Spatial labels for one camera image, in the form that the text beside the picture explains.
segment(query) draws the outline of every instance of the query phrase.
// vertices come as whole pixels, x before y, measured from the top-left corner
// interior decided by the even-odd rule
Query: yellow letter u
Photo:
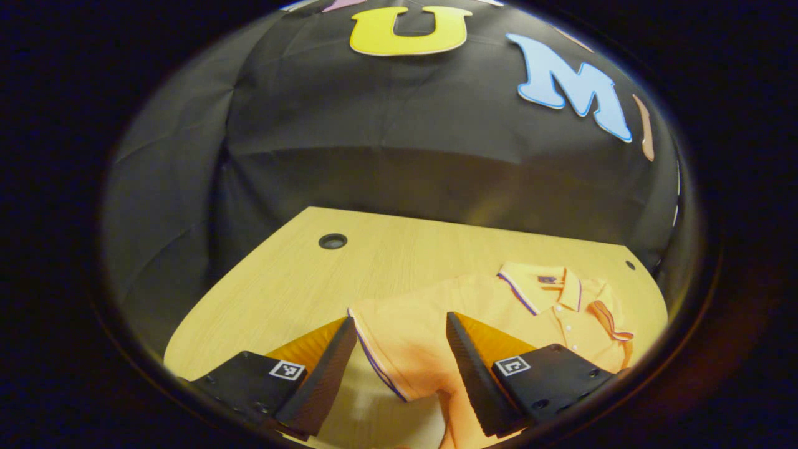
[[[404,7],[378,8],[352,16],[358,21],[352,30],[350,45],[358,53],[373,56],[430,54],[455,49],[465,42],[465,17],[471,12],[447,6],[425,6],[435,14],[435,30],[426,36],[397,36],[393,24]]]

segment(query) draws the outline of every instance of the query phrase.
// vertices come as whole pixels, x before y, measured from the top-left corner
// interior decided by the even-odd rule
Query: orange polo shirt
[[[458,276],[348,313],[374,371],[405,401],[439,394],[447,420],[441,448],[477,448],[486,437],[446,340],[446,313],[459,312],[541,348],[558,343],[617,372],[629,363],[634,324],[603,280],[564,267],[505,263],[498,276]]]

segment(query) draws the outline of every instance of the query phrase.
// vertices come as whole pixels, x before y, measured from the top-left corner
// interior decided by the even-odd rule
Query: blue letter m
[[[554,50],[518,34],[507,34],[523,51],[529,79],[518,86],[518,93],[524,100],[562,109],[565,99],[554,88],[554,78],[568,96],[574,111],[585,117],[590,110],[593,97],[598,99],[598,110],[593,117],[604,130],[624,142],[632,141],[632,132],[626,126],[618,95],[610,77],[587,63],[582,63],[579,72],[574,70]]]

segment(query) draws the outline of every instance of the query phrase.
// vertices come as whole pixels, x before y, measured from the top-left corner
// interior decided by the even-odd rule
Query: wooden table
[[[333,232],[347,236],[346,246],[321,248],[319,238]],[[175,331],[164,362],[194,380],[238,352],[265,354],[343,317],[353,300],[388,298],[462,274],[492,276],[508,260],[607,280],[627,319],[638,323],[633,363],[666,326],[662,294],[624,246],[311,207],[203,297]],[[425,449],[437,447],[443,431],[437,397],[402,403],[358,345],[321,433],[306,444]]]

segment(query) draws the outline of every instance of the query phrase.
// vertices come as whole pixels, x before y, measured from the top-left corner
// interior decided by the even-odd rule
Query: shirt collar
[[[582,281],[569,268],[507,262],[499,270],[499,277],[510,284],[532,315],[539,315],[556,304],[576,312],[582,308]],[[556,299],[552,299],[551,290],[559,291]]]

